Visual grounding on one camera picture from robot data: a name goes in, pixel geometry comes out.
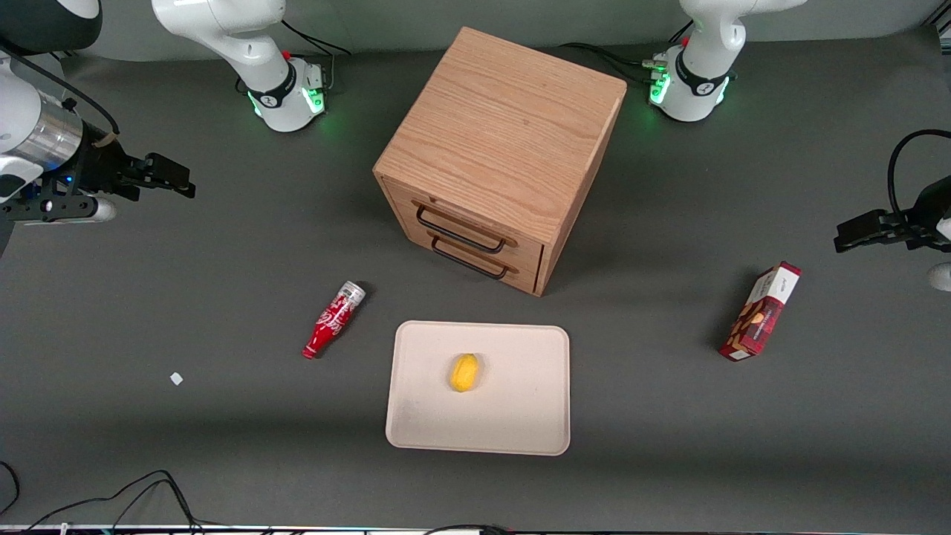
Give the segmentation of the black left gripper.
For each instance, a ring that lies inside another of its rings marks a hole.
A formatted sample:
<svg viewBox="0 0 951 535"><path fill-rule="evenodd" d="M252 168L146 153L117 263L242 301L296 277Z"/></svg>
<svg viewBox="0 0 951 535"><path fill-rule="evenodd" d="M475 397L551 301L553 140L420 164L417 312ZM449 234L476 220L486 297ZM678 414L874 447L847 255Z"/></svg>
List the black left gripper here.
<svg viewBox="0 0 951 535"><path fill-rule="evenodd" d="M904 243L907 250L950 250L950 176L924 187L910 209L870 210L838 224L836 253L873 244Z"/></svg>

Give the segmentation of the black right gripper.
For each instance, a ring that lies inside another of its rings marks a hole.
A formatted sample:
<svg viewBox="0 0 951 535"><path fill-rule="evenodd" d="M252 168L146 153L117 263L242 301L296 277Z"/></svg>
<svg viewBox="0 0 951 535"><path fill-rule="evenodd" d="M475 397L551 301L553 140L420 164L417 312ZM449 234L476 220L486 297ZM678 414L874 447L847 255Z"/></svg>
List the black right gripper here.
<svg viewBox="0 0 951 535"><path fill-rule="evenodd" d="M82 140L74 156L57 169L45 173L45 180L58 180L65 185L71 178L71 187L83 192L104 192L119 195L136 202L142 189L163 189L193 199L196 187L190 182L186 166L157 153L146 156L146 176L143 162L125 153L114 141L95 148L94 141L105 136L97 126L82 125Z"/></svg>

